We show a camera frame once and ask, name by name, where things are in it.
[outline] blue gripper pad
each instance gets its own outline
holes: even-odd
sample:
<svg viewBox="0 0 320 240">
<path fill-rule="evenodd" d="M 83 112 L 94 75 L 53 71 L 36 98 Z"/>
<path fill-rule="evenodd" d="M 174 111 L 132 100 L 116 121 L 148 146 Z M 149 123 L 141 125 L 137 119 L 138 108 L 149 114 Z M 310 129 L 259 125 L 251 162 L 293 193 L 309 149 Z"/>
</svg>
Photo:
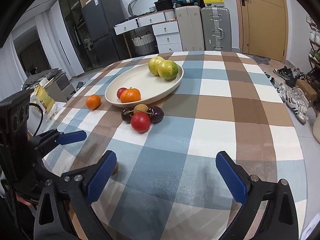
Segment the blue gripper pad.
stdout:
<svg viewBox="0 0 320 240">
<path fill-rule="evenodd" d="M 61 134 L 57 139 L 56 143 L 65 145 L 74 142 L 84 141 L 87 138 L 87 133 L 85 131 L 77 131 L 71 133 Z"/>
<path fill-rule="evenodd" d="M 108 152 L 109 154 L 104 160 L 103 157 L 101 157 L 101 159 L 98 161 L 98 163 L 96 164 L 98 165 L 97 170 L 86 185 L 86 202 L 89 205 L 92 202 L 98 201 L 102 190 L 104 189 L 114 168 L 116 167 L 116 154 L 113 151 L 107 151 L 105 154 L 107 154 Z"/>
<path fill-rule="evenodd" d="M 227 184 L 227 187 L 235 201 L 244 205 L 244 203 L 247 201 L 248 192 L 250 190 L 250 182 L 245 177 L 245 174 L 247 176 L 249 175 L 241 166 L 236 165 L 229 155 L 224 151 L 217 154 L 216 167 L 224 182 Z"/>
</svg>

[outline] cardboard box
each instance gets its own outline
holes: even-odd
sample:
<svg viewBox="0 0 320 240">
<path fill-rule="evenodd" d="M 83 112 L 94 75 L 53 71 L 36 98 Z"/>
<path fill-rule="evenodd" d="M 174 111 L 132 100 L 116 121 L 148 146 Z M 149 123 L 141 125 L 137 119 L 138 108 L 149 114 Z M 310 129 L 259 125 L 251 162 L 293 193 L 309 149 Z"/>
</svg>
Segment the cardboard box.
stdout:
<svg viewBox="0 0 320 240">
<path fill-rule="evenodd" d="M 296 86 L 299 87 L 304 93 L 306 93 L 306 98 L 308 101 L 311 101 L 310 106 L 317 99 L 318 94 L 316 91 L 310 86 L 310 84 L 305 80 L 297 80 Z"/>
</svg>

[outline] orange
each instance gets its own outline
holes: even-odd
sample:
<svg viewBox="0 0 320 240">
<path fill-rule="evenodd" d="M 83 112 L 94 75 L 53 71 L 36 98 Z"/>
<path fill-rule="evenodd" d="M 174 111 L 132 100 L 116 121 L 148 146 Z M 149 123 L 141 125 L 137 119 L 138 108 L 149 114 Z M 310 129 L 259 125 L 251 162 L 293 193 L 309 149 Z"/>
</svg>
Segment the orange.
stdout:
<svg viewBox="0 0 320 240">
<path fill-rule="evenodd" d="M 139 100 L 141 100 L 141 94 L 136 88 L 126 89 L 120 96 L 121 103 L 131 103 Z"/>
<path fill-rule="evenodd" d="M 101 98 L 98 95 L 89 96 L 85 101 L 85 104 L 89 109 L 94 110 L 100 106 Z"/>
</svg>

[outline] gray suitcase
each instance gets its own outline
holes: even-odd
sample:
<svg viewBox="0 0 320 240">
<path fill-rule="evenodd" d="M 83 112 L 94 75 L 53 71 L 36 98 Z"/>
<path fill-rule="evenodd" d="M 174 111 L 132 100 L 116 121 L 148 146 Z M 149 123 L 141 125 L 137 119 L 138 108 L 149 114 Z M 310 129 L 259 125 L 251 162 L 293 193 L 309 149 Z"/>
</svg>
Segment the gray suitcase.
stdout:
<svg viewBox="0 0 320 240">
<path fill-rule="evenodd" d="M 199 6 L 176 8 L 183 51 L 204 50 L 204 38 Z"/>
<path fill-rule="evenodd" d="M 206 50 L 231 51 L 230 12 L 223 7 L 201 9 Z"/>
</svg>

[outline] refrigerator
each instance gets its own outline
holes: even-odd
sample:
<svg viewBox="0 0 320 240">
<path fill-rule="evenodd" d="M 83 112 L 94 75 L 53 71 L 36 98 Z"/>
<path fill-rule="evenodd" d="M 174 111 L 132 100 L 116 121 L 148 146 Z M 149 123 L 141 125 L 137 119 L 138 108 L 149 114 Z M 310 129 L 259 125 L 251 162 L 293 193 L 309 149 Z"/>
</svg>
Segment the refrigerator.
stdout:
<svg viewBox="0 0 320 240">
<path fill-rule="evenodd" d="M 91 0 L 82 14 L 103 67 L 130 58 L 123 35 L 113 28 L 125 20 L 120 0 Z"/>
</svg>

